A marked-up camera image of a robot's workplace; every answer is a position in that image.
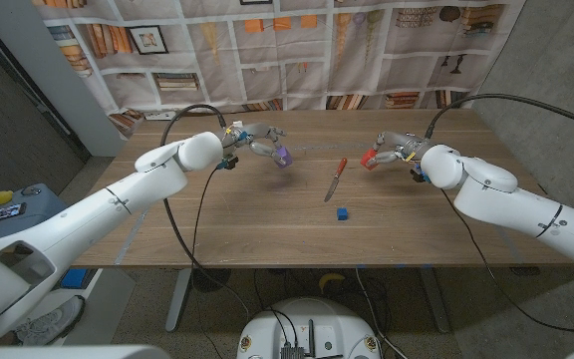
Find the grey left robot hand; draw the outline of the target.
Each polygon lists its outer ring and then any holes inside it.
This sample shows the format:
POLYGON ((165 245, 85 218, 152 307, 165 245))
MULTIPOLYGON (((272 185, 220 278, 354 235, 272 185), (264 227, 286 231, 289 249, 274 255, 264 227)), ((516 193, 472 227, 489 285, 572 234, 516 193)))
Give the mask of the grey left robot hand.
POLYGON ((284 162, 279 153, 282 148, 279 138, 286 136, 282 129, 264 123, 231 125, 218 131, 216 135, 226 157, 233 156, 237 149, 248 146, 255 155, 271 158, 277 163, 284 162))

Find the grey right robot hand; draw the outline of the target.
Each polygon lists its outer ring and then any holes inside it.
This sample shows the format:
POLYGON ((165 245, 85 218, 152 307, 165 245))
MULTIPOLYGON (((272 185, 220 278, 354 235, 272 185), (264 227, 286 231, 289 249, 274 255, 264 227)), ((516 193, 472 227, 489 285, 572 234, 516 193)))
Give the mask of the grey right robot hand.
POLYGON ((371 170, 377 165, 397 160, 420 161, 432 146, 433 143, 430 140, 415 135, 382 132, 378 134, 372 147, 363 155, 361 164, 371 170))

